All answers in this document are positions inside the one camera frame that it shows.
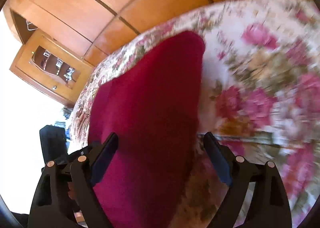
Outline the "magenta small garment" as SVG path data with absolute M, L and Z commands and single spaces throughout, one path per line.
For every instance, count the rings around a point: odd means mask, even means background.
M 114 227 L 169 226 L 193 162 L 204 50 L 202 37 L 182 32 L 99 88 L 88 141 L 119 138 L 94 186 Z

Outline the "wooden glass-door cabinet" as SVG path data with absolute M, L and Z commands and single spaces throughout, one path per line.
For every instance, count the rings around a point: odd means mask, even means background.
M 10 71 L 41 93 L 73 107 L 94 66 L 41 30 L 22 45 Z

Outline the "floral bed quilt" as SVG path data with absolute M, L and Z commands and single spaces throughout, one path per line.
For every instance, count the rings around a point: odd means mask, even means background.
M 101 85 L 185 30 L 206 43 L 198 133 L 251 162 L 273 161 L 297 227 L 319 197 L 319 11 L 310 0 L 223 1 L 146 31 L 97 65 L 71 114 L 72 142 L 87 145 Z

